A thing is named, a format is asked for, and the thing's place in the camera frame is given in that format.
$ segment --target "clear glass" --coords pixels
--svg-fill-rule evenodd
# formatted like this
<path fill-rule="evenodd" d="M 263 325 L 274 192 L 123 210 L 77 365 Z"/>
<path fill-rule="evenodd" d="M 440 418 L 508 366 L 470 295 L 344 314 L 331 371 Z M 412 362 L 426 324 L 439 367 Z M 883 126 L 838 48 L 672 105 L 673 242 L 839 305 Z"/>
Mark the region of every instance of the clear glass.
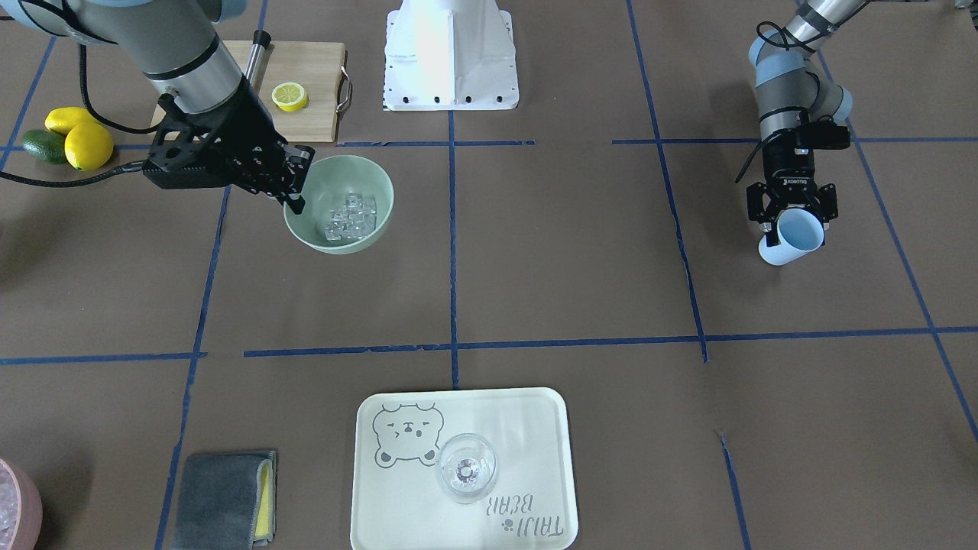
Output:
<path fill-rule="evenodd" d="M 462 504 L 488 495 L 497 469 L 496 451 L 481 435 L 456 435 L 445 442 L 438 455 L 438 479 L 448 495 Z"/>

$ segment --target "yellow fruit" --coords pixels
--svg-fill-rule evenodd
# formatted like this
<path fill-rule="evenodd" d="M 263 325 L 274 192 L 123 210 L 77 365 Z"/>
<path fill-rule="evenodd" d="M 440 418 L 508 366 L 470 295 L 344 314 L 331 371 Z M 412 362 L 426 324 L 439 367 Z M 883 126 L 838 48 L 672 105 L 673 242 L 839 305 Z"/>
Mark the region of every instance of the yellow fruit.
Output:
<path fill-rule="evenodd" d="M 115 143 L 98 122 L 82 122 L 72 128 L 65 138 L 65 157 L 79 170 L 95 170 L 112 156 Z"/>
<path fill-rule="evenodd" d="M 97 122 L 83 107 L 61 107 L 48 113 L 44 127 L 63 136 L 82 122 Z"/>
<path fill-rule="evenodd" d="M 297 82 L 285 82 L 272 90 L 272 101 L 279 109 L 292 113 L 309 104 L 305 88 Z"/>

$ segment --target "white tray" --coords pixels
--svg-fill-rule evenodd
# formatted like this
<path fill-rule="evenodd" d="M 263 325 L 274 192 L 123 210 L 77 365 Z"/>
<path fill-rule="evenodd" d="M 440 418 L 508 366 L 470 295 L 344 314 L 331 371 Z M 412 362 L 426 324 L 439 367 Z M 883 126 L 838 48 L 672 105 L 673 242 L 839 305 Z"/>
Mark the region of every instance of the white tray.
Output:
<path fill-rule="evenodd" d="M 436 472 L 441 445 L 459 434 L 481 435 L 497 456 L 494 484 L 474 504 L 453 500 Z M 567 408 L 556 391 L 379 393 L 360 405 L 355 550 L 562 550 L 577 529 Z"/>

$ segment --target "avocado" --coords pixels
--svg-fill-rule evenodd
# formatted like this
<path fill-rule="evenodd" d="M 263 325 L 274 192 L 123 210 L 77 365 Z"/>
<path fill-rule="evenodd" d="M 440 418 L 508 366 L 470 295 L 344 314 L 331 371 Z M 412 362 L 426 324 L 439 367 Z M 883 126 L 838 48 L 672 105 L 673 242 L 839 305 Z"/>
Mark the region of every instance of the avocado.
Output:
<path fill-rule="evenodd" d="M 23 149 L 50 164 L 64 164 L 65 136 L 49 130 L 27 130 L 21 138 Z"/>

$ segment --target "lemon slice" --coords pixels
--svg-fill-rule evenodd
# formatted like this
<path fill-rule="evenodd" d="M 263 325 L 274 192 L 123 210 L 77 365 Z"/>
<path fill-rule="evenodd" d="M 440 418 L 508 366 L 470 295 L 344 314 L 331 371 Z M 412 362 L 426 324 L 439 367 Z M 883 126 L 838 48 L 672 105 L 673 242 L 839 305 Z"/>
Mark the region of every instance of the lemon slice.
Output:
<path fill-rule="evenodd" d="M 284 82 L 272 90 L 272 101 L 279 109 L 292 113 L 309 104 L 305 88 L 297 82 Z"/>

